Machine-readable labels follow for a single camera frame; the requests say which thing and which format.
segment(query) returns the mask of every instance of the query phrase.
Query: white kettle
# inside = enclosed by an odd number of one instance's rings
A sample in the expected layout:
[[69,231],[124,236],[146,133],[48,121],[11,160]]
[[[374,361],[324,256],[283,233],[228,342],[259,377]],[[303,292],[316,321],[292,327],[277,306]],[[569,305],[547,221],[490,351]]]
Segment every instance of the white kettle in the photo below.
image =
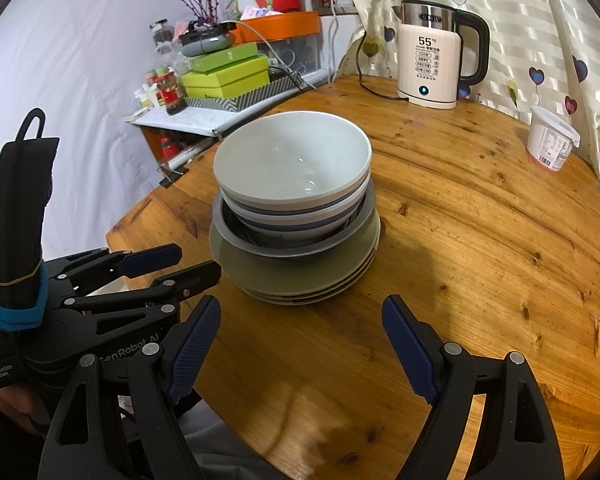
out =
[[[392,7],[398,26],[398,96],[429,108],[456,106],[458,85],[478,84],[489,67],[489,26],[477,14],[420,0]],[[460,76],[460,25],[474,28],[480,38],[475,74]]]

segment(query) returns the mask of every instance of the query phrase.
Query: hand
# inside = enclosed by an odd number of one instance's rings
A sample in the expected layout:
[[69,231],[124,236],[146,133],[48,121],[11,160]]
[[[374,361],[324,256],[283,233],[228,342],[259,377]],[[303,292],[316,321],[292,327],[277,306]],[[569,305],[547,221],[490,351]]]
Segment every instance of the hand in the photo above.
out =
[[33,427],[33,416],[38,402],[38,394],[24,384],[14,384],[0,388],[0,411],[29,434],[40,436]]

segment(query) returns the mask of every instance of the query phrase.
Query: yogurt container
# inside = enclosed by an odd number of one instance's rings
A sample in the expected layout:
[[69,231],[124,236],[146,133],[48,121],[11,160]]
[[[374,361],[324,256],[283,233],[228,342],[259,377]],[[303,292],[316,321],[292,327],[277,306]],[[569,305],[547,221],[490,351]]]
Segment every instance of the yogurt container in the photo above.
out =
[[531,126],[526,150],[544,167],[560,171],[580,134],[563,118],[539,106],[531,107]]

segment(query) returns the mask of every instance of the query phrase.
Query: pink heart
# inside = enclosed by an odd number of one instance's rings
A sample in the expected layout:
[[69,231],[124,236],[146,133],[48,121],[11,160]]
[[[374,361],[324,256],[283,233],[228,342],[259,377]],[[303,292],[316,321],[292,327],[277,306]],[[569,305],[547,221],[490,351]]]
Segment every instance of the pink heart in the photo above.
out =
[[573,115],[578,109],[578,102],[576,99],[571,99],[569,96],[564,97],[564,107],[567,108],[567,113]]

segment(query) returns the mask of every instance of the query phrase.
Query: metal bowl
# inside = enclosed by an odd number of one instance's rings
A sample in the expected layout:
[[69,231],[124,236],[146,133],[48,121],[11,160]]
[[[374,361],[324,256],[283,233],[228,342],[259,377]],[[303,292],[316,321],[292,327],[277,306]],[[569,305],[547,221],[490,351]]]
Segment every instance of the metal bowl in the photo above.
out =
[[219,191],[213,204],[213,223],[222,238],[232,246],[247,253],[266,258],[301,258],[302,256],[311,256],[327,251],[341,244],[364,225],[375,208],[376,190],[373,181],[370,180],[356,214],[351,217],[348,223],[321,240],[295,247],[289,246],[286,242],[277,244],[275,240],[250,230],[231,211]]

